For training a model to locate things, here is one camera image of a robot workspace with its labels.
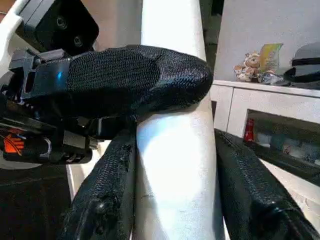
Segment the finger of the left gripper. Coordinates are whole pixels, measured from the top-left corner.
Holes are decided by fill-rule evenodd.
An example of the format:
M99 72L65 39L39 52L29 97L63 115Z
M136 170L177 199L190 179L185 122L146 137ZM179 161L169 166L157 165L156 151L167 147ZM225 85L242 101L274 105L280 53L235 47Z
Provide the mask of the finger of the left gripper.
M66 114L93 119L179 111L199 103L212 82L205 61L166 48L88 52L70 61Z

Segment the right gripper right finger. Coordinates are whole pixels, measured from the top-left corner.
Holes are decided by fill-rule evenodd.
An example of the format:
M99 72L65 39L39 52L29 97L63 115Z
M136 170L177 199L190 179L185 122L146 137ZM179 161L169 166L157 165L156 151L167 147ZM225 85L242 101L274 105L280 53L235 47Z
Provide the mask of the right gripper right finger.
M214 130L222 214L232 240L318 240L320 233L243 140Z

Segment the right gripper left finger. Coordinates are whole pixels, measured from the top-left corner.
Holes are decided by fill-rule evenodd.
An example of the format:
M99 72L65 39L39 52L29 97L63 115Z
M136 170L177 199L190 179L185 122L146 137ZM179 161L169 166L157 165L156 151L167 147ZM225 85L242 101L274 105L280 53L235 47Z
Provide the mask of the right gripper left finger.
M136 129L121 130L78 189L59 240L128 240L134 223Z

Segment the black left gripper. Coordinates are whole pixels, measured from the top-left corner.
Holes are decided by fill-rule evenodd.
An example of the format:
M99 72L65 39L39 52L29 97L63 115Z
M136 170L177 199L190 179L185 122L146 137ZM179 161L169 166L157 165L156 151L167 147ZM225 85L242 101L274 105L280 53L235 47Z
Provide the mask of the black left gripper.
M68 117L71 57L62 49L16 50L0 78L0 150L5 164L72 165L91 160L99 142Z

